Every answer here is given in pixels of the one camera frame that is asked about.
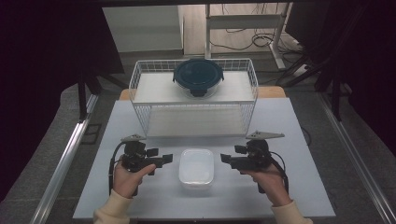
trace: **sleeve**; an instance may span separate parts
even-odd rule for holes
[[[290,204],[272,207],[277,224],[313,224],[309,218],[304,218],[298,210],[297,204],[293,201]]]
[[[120,196],[113,189],[107,202],[93,212],[93,223],[128,224],[130,219],[126,211],[132,199]]]

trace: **floor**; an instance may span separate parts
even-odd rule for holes
[[[287,41],[289,48],[299,48],[294,42]],[[180,52],[139,52],[123,53],[120,55],[125,74],[116,74],[114,77],[128,83],[130,74],[134,70],[137,60],[153,59],[181,59],[197,57],[195,53],[183,55]],[[267,50],[263,52],[221,52],[215,53],[214,58],[249,57],[252,59],[258,80],[261,86],[274,85],[282,77]],[[299,55],[285,55],[291,66]],[[384,223],[377,212],[371,195],[361,181],[361,177],[352,165],[349,155],[330,123],[322,104],[320,95],[315,92],[313,84],[315,76],[303,82],[286,88],[285,92],[290,98],[296,116],[302,127],[302,132],[311,151],[318,172],[328,193],[336,217],[313,218],[315,223]],[[96,136],[86,134],[83,136],[76,156],[70,166],[63,186],[51,207],[47,223],[91,223],[90,220],[74,220],[72,218],[79,195],[85,180],[91,170],[96,150],[100,145],[101,137],[106,129],[106,122],[111,113],[114,102],[118,99],[119,87],[100,78],[103,87],[99,95],[95,111],[92,114],[91,126],[100,127]],[[341,118],[350,139],[359,151],[368,170],[383,190],[390,206],[396,207],[396,160],[386,146],[374,134],[365,122],[355,113],[347,102],[347,90],[343,89],[345,96],[341,98]],[[52,174],[64,153],[71,133],[78,122],[78,89],[73,86],[65,90],[61,98],[61,107],[52,122],[47,134],[44,136],[35,155],[22,172],[8,196],[0,204],[0,223],[28,223],[42,198]],[[265,223],[275,223],[272,218],[264,220]],[[224,223],[258,223],[251,222],[224,222]]]

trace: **white tabletop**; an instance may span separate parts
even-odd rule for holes
[[[267,142],[270,150],[280,154],[286,163],[290,196],[302,214],[306,217],[335,216],[290,99],[258,100],[249,132],[256,130],[286,135]],[[110,158],[120,139],[133,133],[143,135],[131,103],[116,102],[74,218],[92,218],[93,210],[106,202]],[[174,154],[174,161],[157,169],[155,175],[144,177],[128,216],[144,220],[260,219],[272,216],[270,202],[258,192],[251,177],[240,175],[220,160],[220,153],[237,156],[233,146],[244,145],[246,141],[242,137],[155,138],[144,141],[147,148],[158,147],[160,156]],[[183,189],[178,180],[181,152],[192,147],[207,148],[214,154],[214,180],[208,190]]]

